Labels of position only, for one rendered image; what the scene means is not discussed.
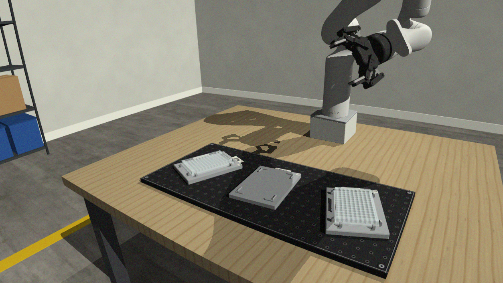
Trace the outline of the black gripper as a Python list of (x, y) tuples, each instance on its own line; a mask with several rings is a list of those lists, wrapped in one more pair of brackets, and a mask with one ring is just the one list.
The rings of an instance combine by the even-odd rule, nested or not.
[[(335, 48), (343, 45), (352, 51), (357, 65), (360, 66), (359, 78), (349, 82), (348, 85), (355, 87), (362, 83), (363, 88), (367, 89), (384, 78), (384, 73), (380, 73), (377, 67), (390, 58), (392, 46), (390, 40), (383, 34), (375, 33), (361, 37), (359, 30), (361, 30), (359, 25), (343, 27), (337, 32), (339, 38), (333, 40), (329, 47)], [(369, 80), (371, 71), (373, 74)]]

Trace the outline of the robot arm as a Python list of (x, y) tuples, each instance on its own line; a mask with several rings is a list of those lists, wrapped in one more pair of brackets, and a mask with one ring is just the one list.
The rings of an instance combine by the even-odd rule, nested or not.
[[(339, 38), (337, 32), (345, 26), (359, 25), (356, 17), (379, 3), (381, 0), (341, 0), (339, 5), (326, 18), (321, 31), (322, 40), (327, 44)], [(392, 53), (408, 56), (425, 48), (432, 38), (429, 26), (411, 20), (422, 18), (430, 10), (431, 0), (403, 0), (398, 18), (387, 22), (385, 35), (391, 43)], [(350, 104), (352, 72), (354, 64), (352, 51), (343, 45), (326, 57), (322, 113), (328, 117), (345, 117)]]

